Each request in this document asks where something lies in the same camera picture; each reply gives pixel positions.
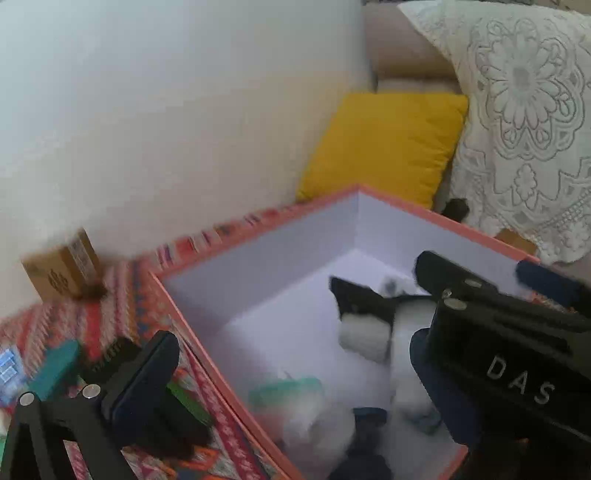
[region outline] metal screw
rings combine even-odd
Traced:
[[[31,392],[23,393],[21,399],[18,401],[23,407],[28,407],[35,401],[35,395]]]
[[[91,383],[82,389],[82,395],[86,398],[95,398],[100,393],[100,386]]]
[[[465,279],[464,283],[466,285],[468,285],[469,287],[482,288],[482,283],[480,283],[478,280],[474,280],[472,278]]]
[[[443,303],[453,310],[466,310],[468,307],[465,301],[458,299],[445,299]]]

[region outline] small brown box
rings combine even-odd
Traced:
[[[534,243],[507,228],[503,228],[495,238],[530,255],[535,255],[538,251],[538,247]]]
[[[22,261],[43,301],[60,297],[81,298],[100,283],[103,270],[84,230],[59,247]]]

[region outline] yellow pillow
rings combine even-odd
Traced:
[[[334,115],[298,187],[298,200],[356,183],[431,208],[464,124],[451,93],[352,93]]]

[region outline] white lace cloth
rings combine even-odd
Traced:
[[[591,17],[462,0],[399,8],[470,98],[450,195],[467,199],[466,223],[515,230],[545,263],[591,251]]]

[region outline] black and white toy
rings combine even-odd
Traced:
[[[382,296],[331,277],[330,291],[339,306],[340,345],[378,363],[390,361],[392,408],[422,432],[434,433],[441,418],[411,364],[409,345],[416,331],[431,325],[435,302],[404,280],[388,280]]]

